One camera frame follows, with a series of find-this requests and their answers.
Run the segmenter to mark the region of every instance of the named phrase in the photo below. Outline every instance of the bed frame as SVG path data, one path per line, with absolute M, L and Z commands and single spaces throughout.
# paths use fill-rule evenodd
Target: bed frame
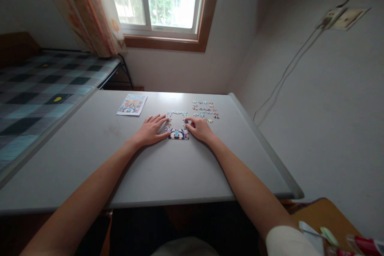
M 52 49 L 52 48 L 40 48 L 36 41 L 30 36 L 28 32 L 17 32 L 0 35 L 0 68 L 12 66 L 13 64 L 27 60 L 30 57 L 37 56 L 44 50 L 48 51 L 63 51 L 63 52 L 83 52 L 80 50 L 71 49 Z M 109 82 L 128 83 L 131 88 L 134 89 L 131 76 L 129 75 L 128 67 L 124 57 L 118 53 L 120 57 L 120 63 L 114 68 L 114 70 L 106 77 L 106 79 L 98 86 L 102 89 L 104 85 Z M 127 75 L 129 81 L 112 81 L 110 78 L 119 70 L 122 69 Z

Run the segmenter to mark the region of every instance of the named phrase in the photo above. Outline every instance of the electrical outlet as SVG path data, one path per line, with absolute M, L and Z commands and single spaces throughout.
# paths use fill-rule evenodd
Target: electrical outlet
M 347 9 L 333 24 L 332 29 L 348 30 L 359 20 L 369 9 Z
M 327 12 L 327 14 L 322 19 L 322 22 L 318 25 L 318 29 L 329 29 L 336 20 L 344 13 L 347 8 L 335 8 Z

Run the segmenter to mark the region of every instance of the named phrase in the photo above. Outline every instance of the white wall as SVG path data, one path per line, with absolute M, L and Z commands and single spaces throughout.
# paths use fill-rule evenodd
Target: white wall
M 0 22 L 13 23 L 7 29 L 2 28 L 7 24 L 1 24 L 1 34 L 22 30 L 29 32 L 40 47 L 78 49 L 52 0 L 0 0 L 0 7 L 7 10 L 7 15 L 0 14 Z
M 206 53 L 128 49 L 125 57 L 134 84 L 147 91 L 226 93 L 254 38 L 255 19 L 260 23 L 269 3 L 217 0 Z M 0 6 L 41 47 L 78 49 L 52 0 L 0 0 Z M 124 75 L 120 73 L 118 78 L 124 79 Z
M 252 117 L 321 17 L 342 2 L 274 1 L 230 87 Z M 348 7 L 372 9 L 347 32 L 325 31 L 255 122 L 304 201 L 327 197 L 365 236 L 384 239 L 384 2 Z

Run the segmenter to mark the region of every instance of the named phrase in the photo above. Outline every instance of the white table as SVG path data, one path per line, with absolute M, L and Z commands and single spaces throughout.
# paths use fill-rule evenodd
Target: white table
M 0 190 L 0 213 L 56 209 L 145 118 L 168 110 L 192 116 L 193 100 L 214 103 L 220 119 L 210 115 L 213 132 L 277 197 L 303 197 L 233 94 L 132 92 L 148 96 L 141 115 L 118 116 L 128 93 L 96 91 Z M 142 149 L 128 168 L 107 204 L 110 208 L 234 199 L 214 154 L 192 135 L 190 140 L 166 139 Z

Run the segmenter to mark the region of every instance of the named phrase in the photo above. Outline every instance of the white sleeve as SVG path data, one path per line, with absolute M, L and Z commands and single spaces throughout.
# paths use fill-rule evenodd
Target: white sleeve
M 273 228 L 266 246 L 268 256 L 320 256 L 304 234 L 288 226 Z

